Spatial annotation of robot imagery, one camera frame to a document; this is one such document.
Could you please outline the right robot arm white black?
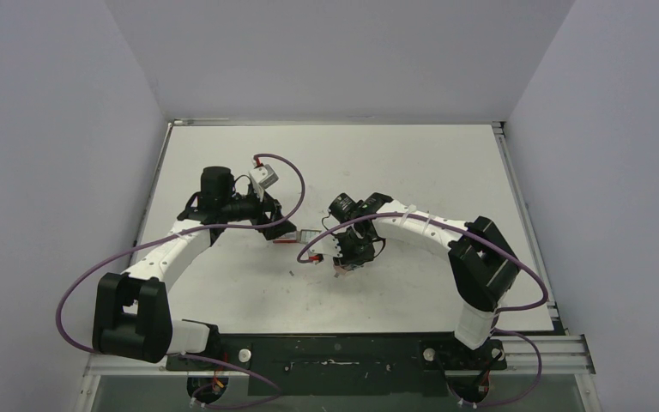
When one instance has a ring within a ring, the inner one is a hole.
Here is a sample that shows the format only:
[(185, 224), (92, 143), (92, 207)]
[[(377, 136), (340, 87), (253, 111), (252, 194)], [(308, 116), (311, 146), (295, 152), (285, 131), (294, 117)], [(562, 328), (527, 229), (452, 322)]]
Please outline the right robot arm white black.
[(354, 270), (376, 257), (374, 245), (387, 239), (447, 258), (463, 300), (450, 355), (460, 367), (471, 368), (485, 356), (484, 344), (492, 333), (499, 302), (516, 280), (519, 268), (511, 262), (513, 250), (495, 223), (479, 216), (474, 221), (452, 221), (419, 211), (381, 193), (354, 201), (342, 193), (328, 207), (346, 228), (333, 233), (341, 270)]

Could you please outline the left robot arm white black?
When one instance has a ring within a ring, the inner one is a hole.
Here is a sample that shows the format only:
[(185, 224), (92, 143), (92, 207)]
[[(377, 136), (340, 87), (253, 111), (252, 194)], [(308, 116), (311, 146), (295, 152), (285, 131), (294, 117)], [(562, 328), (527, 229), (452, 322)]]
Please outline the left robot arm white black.
[(205, 167), (200, 189), (191, 195), (172, 225), (168, 240), (121, 274), (100, 278), (96, 294), (92, 345), (102, 354), (156, 363), (168, 355), (187, 354), (203, 370), (221, 360), (215, 324), (175, 318), (168, 293), (192, 262), (221, 236), (227, 224), (248, 221), (266, 240), (296, 227), (267, 189), (278, 177), (257, 163), (247, 175), (244, 194), (227, 167)]

